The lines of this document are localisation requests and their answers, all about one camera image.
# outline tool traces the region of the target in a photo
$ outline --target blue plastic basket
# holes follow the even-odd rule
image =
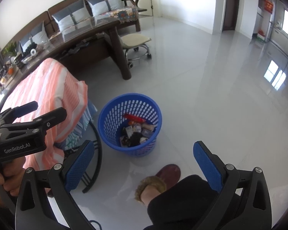
[[[152,137],[135,147],[121,147],[119,138],[122,128],[128,126],[128,120],[123,117],[125,113],[139,116],[146,119],[146,123],[156,125]],[[141,157],[148,155],[154,149],[161,125],[162,115],[155,101],[143,94],[123,94],[112,99],[102,109],[98,120],[98,131],[102,140],[111,148],[130,156]]]

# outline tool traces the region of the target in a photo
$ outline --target wooden table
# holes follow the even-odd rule
[[[47,46],[41,53],[21,70],[17,70],[8,80],[4,90],[0,93],[0,112],[7,97],[13,92],[15,87],[28,77],[40,63],[47,58],[55,58],[55,56],[62,53],[64,50],[67,50],[83,39],[95,36],[98,33],[105,32],[108,35],[109,41],[107,43],[107,50],[109,55],[120,69],[123,79],[130,79],[131,73],[116,29],[118,25],[120,25],[120,21],[116,18],[95,16],[80,22],[75,27],[71,27],[56,34],[47,43]]]

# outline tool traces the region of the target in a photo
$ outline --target tabletop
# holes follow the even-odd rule
[[[12,93],[14,88],[32,73],[45,59],[61,53],[63,50],[72,47],[83,39],[104,30],[108,30],[111,27],[116,27],[119,24],[120,21],[113,17],[94,16],[69,27],[64,31],[51,35],[50,40],[45,43],[44,49],[21,70],[17,69],[4,85],[4,89],[0,92],[0,110],[6,98]]]

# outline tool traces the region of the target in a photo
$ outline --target blue striped fabric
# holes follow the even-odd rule
[[[78,141],[82,138],[83,133],[86,131],[89,122],[92,120],[92,117],[96,112],[96,107],[92,102],[88,101],[88,105],[73,132],[70,133],[63,142],[54,143],[54,146],[61,150],[69,150],[76,147]]]

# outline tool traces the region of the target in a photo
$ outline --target fur trim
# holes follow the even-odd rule
[[[147,185],[152,185],[152,186],[156,187],[156,189],[160,193],[163,193],[164,191],[166,191],[166,184],[163,180],[161,180],[157,176],[148,176],[148,177],[144,178],[142,181],[140,181],[139,186],[135,190],[135,193],[134,193],[135,200],[142,202],[141,201],[141,194],[143,193],[143,191],[147,187]]]

